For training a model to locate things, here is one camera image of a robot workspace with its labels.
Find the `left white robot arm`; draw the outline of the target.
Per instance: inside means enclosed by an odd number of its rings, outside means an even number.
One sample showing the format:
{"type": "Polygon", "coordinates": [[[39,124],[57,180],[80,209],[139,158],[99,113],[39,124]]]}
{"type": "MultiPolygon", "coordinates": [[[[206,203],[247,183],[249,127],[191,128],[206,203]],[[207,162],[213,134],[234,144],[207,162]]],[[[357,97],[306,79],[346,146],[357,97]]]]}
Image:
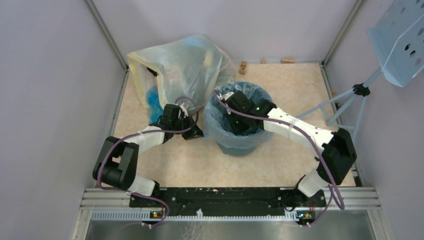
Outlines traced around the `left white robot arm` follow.
{"type": "Polygon", "coordinates": [[[107,137],[94,165],[93,179],[98,187],[106,184],[109,189],[136,193],[147,206],[156,206],[161,198],[155,190],[157,183],[137,173],[138,157],[174,135],[182,135],[186,140],[201,135],[184,103],[167,104],[155,122],[136,133],[122,138],[107,137]]]}

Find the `thin blue plastic trash bag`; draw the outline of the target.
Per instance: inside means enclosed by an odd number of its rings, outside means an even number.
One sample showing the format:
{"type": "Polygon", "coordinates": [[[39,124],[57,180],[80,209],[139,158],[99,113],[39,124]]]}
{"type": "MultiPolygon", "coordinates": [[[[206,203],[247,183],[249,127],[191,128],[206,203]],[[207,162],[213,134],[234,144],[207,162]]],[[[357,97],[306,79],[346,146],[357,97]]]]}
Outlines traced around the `thin blue plastic trash bag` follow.
{"type": "MultiPolygon", "coordinates": [[[[251,82],[233,81],[217,87],[216,90],[222,95],[241,91],[254,103],[258,103],[261,99],[274,101],[266,90],[251,82]]],[[[272,139],[273,133],[258,127],[250,128],[246,131],[246,134],[236,135],[230,122],[225,117],[226,113],[227,109],[219,103],[215,95],[212,95],[203,112],[203,133],[207,140],[217,142],[220,147],[225,149],[251,150],[272,139]]]]}

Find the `teal plastic trash bin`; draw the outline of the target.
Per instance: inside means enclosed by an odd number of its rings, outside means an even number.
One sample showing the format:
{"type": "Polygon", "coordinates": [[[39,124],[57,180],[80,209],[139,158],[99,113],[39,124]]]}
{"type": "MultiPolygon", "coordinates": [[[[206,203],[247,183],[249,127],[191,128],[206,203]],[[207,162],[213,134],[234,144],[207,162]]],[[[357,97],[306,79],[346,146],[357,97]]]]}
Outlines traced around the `teal plastic trash bin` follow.
{"type": "Polygon", "coordinates": [[[249,150],[249,149],[243,150],[243,149],[234,149],[234,148],[225,149],[222,146],[219,146],[219,147],[220,147],[220,149],[222,150],[222,152],[224,154],[227,154],[227,155],[230,155],[230,156],[234,156],[234,157],[243,157],[243,156],[246,156],[246,155],[252,153],[256,149],[255,148],[255,149],[251,149],[251,150],[249,150]]]}

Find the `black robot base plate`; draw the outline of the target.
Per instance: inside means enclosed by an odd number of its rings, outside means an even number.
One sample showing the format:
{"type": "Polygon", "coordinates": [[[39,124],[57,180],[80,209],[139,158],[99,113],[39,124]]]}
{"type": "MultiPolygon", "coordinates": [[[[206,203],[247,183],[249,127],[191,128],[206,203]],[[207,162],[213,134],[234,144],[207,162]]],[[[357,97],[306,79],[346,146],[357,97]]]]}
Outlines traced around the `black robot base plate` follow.
{"type": "Polygon", "coordinates": [[[155,190],[153,197],[163,202],[132,194],[129,207],[162,210],[168,205],[170,216],[194,216],[201,210],[206,217],[261,217],[327,204],[323,190],[306,197],[291,187],[168,187],[155,190]]]}

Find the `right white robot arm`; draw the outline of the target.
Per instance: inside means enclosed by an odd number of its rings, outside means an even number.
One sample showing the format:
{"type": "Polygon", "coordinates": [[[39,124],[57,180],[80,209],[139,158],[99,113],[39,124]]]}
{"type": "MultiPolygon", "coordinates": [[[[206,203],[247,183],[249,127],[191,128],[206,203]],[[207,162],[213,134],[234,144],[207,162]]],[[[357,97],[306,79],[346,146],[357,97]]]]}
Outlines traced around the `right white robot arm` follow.
{"type": "Polygon", "coordinates": [[[314,195],[328,185],[339,186],[357,159],[351,134],[340,128],[337,131],[320,128],[296,118],[270,100],[257,102],[243,92],[215,94],[225,107],[231,126],[236,133],[250,127],[281,135],[315,153],[319,165],[301,178],[293,192],[299,206],[307,206],[314,195]]]}

